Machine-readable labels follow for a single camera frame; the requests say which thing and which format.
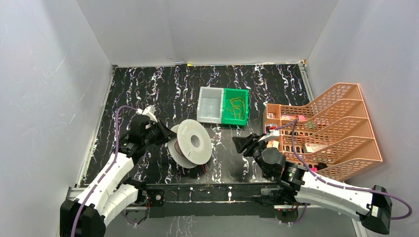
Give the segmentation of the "white cable spool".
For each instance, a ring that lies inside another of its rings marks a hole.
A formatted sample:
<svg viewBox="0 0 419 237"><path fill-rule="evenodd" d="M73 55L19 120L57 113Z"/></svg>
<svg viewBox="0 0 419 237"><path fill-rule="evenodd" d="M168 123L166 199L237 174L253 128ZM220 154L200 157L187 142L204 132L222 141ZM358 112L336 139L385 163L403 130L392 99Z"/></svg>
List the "white cable spool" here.
<svg viewBox="0 0 419 237"><path fill-rule="evenodd" d="M186 119L171 128L177 138L167 143L172 159L182 168L192 169L206 164L212 155L212 143L207 130L193 119Z"/></svg>

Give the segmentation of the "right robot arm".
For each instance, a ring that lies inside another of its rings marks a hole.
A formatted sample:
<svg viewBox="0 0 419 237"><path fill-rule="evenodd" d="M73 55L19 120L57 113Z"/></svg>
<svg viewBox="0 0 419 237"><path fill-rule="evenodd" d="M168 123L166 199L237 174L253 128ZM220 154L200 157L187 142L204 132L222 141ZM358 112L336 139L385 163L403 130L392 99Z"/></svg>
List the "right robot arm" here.
<svg viewBox="0 0 419 237"><path fill-rule="evenodd" d="M371 189L351 186L321 175L312 175L303 165L287 161L274 147L267 147L260 136L233 137L236 151L252 157L266 177L273 178L276 188L262 188L251 199L263 205L294 203L314 204L361 222L375 233L390 232L392 201L384 187Z"/></svg>

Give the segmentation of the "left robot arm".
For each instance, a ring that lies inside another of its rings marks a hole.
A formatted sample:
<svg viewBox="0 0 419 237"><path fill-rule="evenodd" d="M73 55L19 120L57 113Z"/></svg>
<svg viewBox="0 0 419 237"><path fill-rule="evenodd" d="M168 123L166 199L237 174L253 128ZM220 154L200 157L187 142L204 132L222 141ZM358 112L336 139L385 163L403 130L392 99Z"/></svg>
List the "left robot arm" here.
<svg viewBox="0 0 419 237"><path fill-rule="evenodd" d="M73 200L60 207L61 237L102 237L107 226L130 204L143 205L148 193L137 182L123 181L149 146L161 146L176 133L160 119L136 115L129 130L95 179Z"/></svg>

